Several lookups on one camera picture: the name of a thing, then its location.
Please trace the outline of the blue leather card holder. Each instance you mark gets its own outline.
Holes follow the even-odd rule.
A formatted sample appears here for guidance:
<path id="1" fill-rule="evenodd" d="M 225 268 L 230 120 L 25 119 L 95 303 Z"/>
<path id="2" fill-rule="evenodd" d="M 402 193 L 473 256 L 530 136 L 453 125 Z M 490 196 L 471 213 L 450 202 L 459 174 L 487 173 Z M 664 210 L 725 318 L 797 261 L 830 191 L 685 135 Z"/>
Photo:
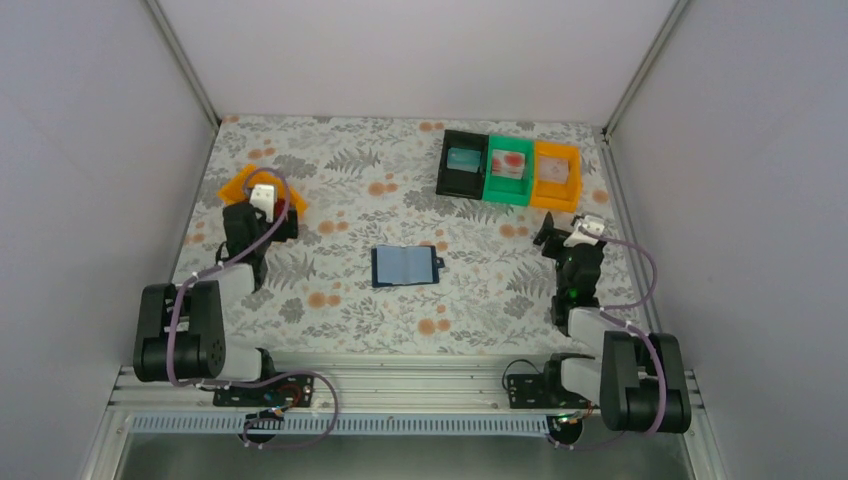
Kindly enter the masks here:
<path id="1" fill-rule="evenodd" d="M 445 267 L 434 246 L 377 245 L 371 260 L 373 288 L 438 284 Z"/>

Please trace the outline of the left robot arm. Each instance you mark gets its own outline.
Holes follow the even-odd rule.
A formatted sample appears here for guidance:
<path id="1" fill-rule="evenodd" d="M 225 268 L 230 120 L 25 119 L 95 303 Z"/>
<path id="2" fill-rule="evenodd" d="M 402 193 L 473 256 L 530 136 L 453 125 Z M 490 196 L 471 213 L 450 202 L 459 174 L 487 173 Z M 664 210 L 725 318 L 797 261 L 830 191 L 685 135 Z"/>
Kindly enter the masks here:
<path id="1" fill-rule="evenodd" d="M 187 285 L 143 289 L 133 351 L 138 380 L 245 385 L 272 376 L 269 352 L 228 340 L 225 319 L 228 307 L 262 288 L 269 246 L 297 238 L 298 211 L 278 201 L 268 215 L 243 201 L 224 208 L 223 227 L 214 266 Z"/>

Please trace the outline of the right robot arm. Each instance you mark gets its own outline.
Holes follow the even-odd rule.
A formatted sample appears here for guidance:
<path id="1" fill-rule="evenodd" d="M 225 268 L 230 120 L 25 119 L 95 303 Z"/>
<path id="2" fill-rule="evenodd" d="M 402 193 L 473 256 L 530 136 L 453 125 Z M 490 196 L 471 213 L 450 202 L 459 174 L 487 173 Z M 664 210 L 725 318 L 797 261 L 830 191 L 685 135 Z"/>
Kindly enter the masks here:
<path id="1" fill-rule="evenodd" d="M 564 407 L 578 397 L 598 407 L 612 431 L 682 434 L 691 425 L 692 405 L 678 339 L 615 317 L 619 306 L 604 306 L 597 296 L 606 246 L 646 251 L 605 230 L 594 215 L 578 215 L 560 229 L 546 214 L 533 239 L 554 262 L 553 325 L 589 350 L 550 357 L 542 371 L 546 399 Z"/>

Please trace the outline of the pale card stack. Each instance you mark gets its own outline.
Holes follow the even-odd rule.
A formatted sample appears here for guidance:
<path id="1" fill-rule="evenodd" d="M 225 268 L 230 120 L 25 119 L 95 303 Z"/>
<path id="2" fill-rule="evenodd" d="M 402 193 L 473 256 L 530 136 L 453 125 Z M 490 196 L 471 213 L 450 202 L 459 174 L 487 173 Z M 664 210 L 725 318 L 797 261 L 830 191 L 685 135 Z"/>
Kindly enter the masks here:
<path id="1" fill-rule="evenodd" d="M 537 179 L 541 182 L 565 185 L 570 175 L 569 161 L 562 157 L 541 156 L 537 161 Z"/>

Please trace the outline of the white red card stack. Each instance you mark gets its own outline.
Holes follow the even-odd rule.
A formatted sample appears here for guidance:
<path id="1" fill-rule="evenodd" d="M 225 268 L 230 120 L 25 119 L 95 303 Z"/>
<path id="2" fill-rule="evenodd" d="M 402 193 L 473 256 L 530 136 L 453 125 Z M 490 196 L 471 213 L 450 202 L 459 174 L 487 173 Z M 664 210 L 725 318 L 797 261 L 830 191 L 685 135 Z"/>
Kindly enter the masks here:
<path id="1" fill-rule="evenodd" d="M 522 152 L 495 149 L 491 154 L 493 176 L 520 180 L 526 171 L 526 155 Z"/>

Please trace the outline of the teal card stack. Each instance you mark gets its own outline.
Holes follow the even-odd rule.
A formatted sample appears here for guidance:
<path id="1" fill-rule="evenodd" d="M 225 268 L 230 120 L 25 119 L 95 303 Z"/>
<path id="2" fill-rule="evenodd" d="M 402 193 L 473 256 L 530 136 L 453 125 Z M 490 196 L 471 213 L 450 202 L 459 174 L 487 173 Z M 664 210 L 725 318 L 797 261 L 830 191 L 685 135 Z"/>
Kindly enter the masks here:
<path id="1" fill-rule="evenodd" d="M 478 173 L 482 152 L 474 149 L 451 147 L 446 157 L 446 167 L 450 170 Z"/>

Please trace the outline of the orange bin left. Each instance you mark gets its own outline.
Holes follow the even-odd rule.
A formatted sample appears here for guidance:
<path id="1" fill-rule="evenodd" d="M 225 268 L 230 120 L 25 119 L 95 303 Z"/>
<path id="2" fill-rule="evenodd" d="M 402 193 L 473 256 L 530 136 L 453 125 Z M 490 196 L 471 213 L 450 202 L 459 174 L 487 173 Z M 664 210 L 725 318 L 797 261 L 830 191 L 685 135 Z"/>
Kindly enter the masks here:
<path id="1" fill-rule="evenodd" d="M 227 205 L 248 202 L 261 210 L 267 223 L 273 223 L 288 205 L 297 213 L 304 213 L 309 204 L 291 186 L 286 187 L 278 176 L 269 170 L 248 164 L 217 192 Z"/>

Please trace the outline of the orange bin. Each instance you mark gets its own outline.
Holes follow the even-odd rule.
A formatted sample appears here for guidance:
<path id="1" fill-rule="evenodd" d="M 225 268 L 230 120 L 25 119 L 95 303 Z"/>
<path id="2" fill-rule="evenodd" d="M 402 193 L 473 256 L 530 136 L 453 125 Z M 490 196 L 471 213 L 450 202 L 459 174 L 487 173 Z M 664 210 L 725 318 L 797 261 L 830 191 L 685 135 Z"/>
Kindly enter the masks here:
<path id="1" fill-rule="evenodd" d="M 248 202 L 261 210 L 267 223 L 273 223 L 288 205 L 297 213 L 304 213 L 309 204 L 291 186 L 286 187 L 278 176 L 269 170 L 248 164 L 217 192 L 227 205 Z"/>
<path id="2" fill-rule="evenodd" d="M 575 213 L 582 194 L 581 156 L 576 146 L 534 143 L 531 207 Z"/>

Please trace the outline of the orange bin right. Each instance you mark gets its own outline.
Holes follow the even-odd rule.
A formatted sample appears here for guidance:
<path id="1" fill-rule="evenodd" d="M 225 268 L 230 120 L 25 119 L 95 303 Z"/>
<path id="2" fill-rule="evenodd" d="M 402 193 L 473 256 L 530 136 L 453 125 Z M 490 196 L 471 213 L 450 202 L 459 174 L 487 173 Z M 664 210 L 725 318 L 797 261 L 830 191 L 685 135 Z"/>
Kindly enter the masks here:
<path id="1" fill-rule="evenodd" d="M 581 156 L 576 146 L 534 143 L 531 207 L 575 213 L 582 194 Z"/>

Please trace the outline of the green bin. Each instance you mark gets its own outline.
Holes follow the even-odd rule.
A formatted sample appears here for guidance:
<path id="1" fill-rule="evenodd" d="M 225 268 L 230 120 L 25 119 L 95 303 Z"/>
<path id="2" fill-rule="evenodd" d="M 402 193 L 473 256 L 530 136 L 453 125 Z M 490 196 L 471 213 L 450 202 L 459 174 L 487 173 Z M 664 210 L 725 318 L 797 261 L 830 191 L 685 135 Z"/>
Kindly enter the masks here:
<path id="1" fill-rule="evenodd" d="M 534 182 L 534 141 L 490 135 L 482 199 L 528 206 Z"/>

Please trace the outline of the floral table mat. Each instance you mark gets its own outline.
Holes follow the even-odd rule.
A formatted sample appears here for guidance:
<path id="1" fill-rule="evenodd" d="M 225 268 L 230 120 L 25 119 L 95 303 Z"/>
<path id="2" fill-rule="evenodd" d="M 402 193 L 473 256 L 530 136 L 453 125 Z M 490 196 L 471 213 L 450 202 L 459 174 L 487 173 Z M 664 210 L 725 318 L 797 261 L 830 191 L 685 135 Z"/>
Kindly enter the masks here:
<path id="1" fill-rule="evenodd" d="M 579 344 L 551 323 L 554 266 L 533 244 L 539 209 L 440 196 L 446 130 L 576 146 L 581 212 L 618 232 L 593 129 L 583 123 L 230 115 L 219 127 L 176 267 L 224 241 L 218 190 L 248 164 L 280 170 L 309 204 L 273 245 L 255 294 L 229 307 L 232 337 L 275 352 L 543 355 Z M 432 285 L 372 287 L 377 245 L 434 246 Z"/>

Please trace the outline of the black bin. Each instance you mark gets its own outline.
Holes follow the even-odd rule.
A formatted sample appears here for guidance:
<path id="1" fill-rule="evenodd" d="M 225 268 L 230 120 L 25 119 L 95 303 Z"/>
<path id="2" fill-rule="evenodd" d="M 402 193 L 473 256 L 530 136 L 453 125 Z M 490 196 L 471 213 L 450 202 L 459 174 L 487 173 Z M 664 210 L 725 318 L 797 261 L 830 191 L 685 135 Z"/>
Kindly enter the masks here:
<path id="1" fill-rule="evenodd" d="M 483 196 L 488 168 L 489 136 L 446 130 L 439 161 L 436 193 L 472 200 Z"/>

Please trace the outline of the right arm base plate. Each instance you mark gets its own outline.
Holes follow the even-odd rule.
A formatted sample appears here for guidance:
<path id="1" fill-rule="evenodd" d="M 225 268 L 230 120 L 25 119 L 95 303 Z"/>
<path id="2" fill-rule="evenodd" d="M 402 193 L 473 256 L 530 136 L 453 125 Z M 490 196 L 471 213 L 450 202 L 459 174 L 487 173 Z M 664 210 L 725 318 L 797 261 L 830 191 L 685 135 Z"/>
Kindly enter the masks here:
<path id="1" fill-rule="evenodd" d="M 587 409 L 590 401 L 542 374 L 509 374 L 504 380 L 511 409 Z"/>

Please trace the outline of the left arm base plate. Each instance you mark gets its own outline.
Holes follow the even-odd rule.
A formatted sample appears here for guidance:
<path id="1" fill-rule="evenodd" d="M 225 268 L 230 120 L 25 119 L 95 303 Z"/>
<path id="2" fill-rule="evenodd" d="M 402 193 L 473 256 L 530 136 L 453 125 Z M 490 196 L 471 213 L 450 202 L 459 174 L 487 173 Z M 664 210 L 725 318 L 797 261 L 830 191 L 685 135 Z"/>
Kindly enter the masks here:
<path id="1" fill-rule="evenodd" d="M 308 408 L 315 387 L 311 374 L 287 375 L 282 379 L 258 388 L 231 387 L 214 393 L 215 407 L 244 408 Z"/>

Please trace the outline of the aluminium mounting rail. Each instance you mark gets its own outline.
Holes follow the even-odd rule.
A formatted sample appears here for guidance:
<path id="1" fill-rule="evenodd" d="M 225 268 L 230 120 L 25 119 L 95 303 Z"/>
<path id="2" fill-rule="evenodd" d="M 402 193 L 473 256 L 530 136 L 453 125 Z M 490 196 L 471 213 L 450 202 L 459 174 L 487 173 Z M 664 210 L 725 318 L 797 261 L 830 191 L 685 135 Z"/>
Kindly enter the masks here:
<path id="1" fill-rule="evenodd" d="M 327 378 L 341 413 L 505 414 L 501 377 L 520 358 L 538 370 L 543 355 L 417 355 L 274 353 L 278 370 L 308 370 Z M 123 411 L 212 411 L 213 393 L 169 383 L 143 383 L 121 367 L 107 404 Z"/>

